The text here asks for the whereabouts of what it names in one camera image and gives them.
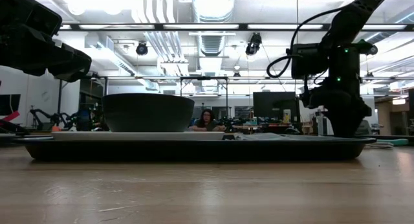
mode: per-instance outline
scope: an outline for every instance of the white ceiling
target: white ceiling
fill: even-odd
[[[134,0],[111,0],[110,3],[121,6],[123,10],[120,14],[112,16],[106,14],[103,10],[87,10],[80,16],[70,14],[67,8],[67,0],[38,0],[47,7],[59,13],[65,23],[133,23],[131,17],[131,5],[139,5],[140,3]],[[235,0],[234,12],[232,21],[234,23],[297,23],[306,20],[307,18],[318,14],[320,12],[338,8],[345,5],[352,0]],[[394,23],[395,18],[401,15],[404,11],[411,8],[414,11],[414,0],[385,0],[384,3],[375,11],[369,19],[369,23]],[[174,1],[174,15],[179,23],[189,23],[192,20],[191,3],[183,3],[179,0]],[[321,17],[313,21],[313,23],[330,23],[334,15]],[[246,41],[249,40],[251,32],[236,32],[235,36],[226,37],[226,47],[224,56],[228,56],[223,60],[221,65],[222,70],[234,70],[234,65],[239,65],[242,71],[249,71],[250,76],[264,76],[265,69],[270,61],[277,59],[285,54],[285,50],[290,43],[292,32],[260,32],[263,45],[255,56],[255,60],[248,62],[245,56]],[[149,53],[145,56],[137,56],[133,43],[146,40],[142,32],[101,32],[101,36],[109,36],[116,43],[116,50],[129,63],[137,65],[138,69],[141,67],[148,68],[148,65],[157,65],[157,54],[150,47]],[[324,32],[300,32],[298,35],[299,43],[317,43],[321,40]],[[358,38],[364,36],[371,36],[372,33],[363,33]],[[65,36],[62,34],[60,38],[66,40],[75,36]],[[188,32],[179,32],[181,46],[183,48],[185,58],[189,61],[189,71],[194,71],[198,64],[198,50],[196,38],[189,36]],[[379,53],[376,56],[368,57],[367,59],[361,56],[361,75],[366,74],[366,71],[392,65],[399,59],[414,54],[414,44],[410,43],[399,48],[414,39],[414,33],[404,32],[397,33],[379,43],[376,46],[379,48]],[[124,45],[131,48],[128,51],[124,50]],[[86,53],[91,54],[94,59],[92,70],[98,71],[100,74],[110,74],[117,76],[120,71],[107,58],[100,55],[93,54],[88,49]],[[275,69],[281,69],[284,62],[275,66]],[[390,71],[384,71],[376,76],[394,76],[400,71],[410,71],[414,69],[414,60],[403,67],[393,68]],[[287,71],[285,76],[290,76],[290,71]]]

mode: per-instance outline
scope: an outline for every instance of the ceiling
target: ceiling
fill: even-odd
[[[81,15],[74,15],[68,9],[70,0],[38,0],[40,3],[60,14],[64,23],[134,23],[131,17],[131,9],[136,5],[143,5],[138,0],[92,0],[83,3],[85,6],[116,6],[121,10],[117,15],[107,14],[104,10],[87,9]],[[301,23],[307,18],[320,12],[338,8],[350,3],[352,0],[235,0],[232,20],[234,23]],[[414,13],[414,0],[385,0],[370,17],[368,23],[384,24],[396,23],[399,19]],[[192,23],[193,10],[189,0],[174,0],[173,14],[177,23]],[[312,23],[330,23],[334,14],[322,16]],[[58,38],[71,44],[76,39],[84,39],[87,32],[62,32]],[[218,75],[231,76],[235,71],[235,65],[240,66],[242,76],[266,76],[267,65],[285,55],[285,50],[290,44],[293,32],[260,32],[263,44],[253,60],[247,60],[245,49],[246,42],[252,32],[234,32],[234,36],[226,36],[223,53],[224,59],[220,65]],[[369,39],[377,32],[360,33],[357,39]],[[325,32],[300,32],[297,36],[298,43],[318,43]],[[115,43],[115,51],[128,63],[135,66],[140,74],[157,75],[158,55],[149,46],[149,52],[145,56],[138,56],[135,52],[139,41],[146,41],[143,32],[99,32],[99,37],[109,36]],[[189,32],[179,32],[180,44],[185,59],[188,61],[189,72],[195,72],[200,68],[199,58],[202,54],[197,47],[197,37],[189,36]],[[81,47],[93,58],[92,70],[101,75],[124,75],[114,63],[105,55],[94,53],[91,49],[84,49],[82,44],[73,45]],[[414,32],[399,32],[376,43],[378,54],[375,56],[361,56],[361,75],[374,71],[375,76],[410,76],[414,71]],[[399,65],[398,61],[407,58],[405,63]],[[274,66],[280,71],[284,66],[281,62]],[[284,76],[290,76],[288,69]],[[373,82],[370,87],[383,87],[384,81]]]

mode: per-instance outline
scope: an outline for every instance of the workbench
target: workbench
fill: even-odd
[[[414,223],[414,148],[356,160],[46,163],[0,148],[1,223]]]

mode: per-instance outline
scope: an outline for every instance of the table surface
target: table surface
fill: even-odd
[[[250,164],[45,163],[0,148],[0,222],[414,223],[414,148]]]

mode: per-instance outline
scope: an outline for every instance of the red object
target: red object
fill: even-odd
[[[8,115],[7,117],[3,118],[3,120],[10,122],[10,121],[14,120],[15,118],[17,118],[18,116],[20,116],[19,111],[15,111],[12,114]]]

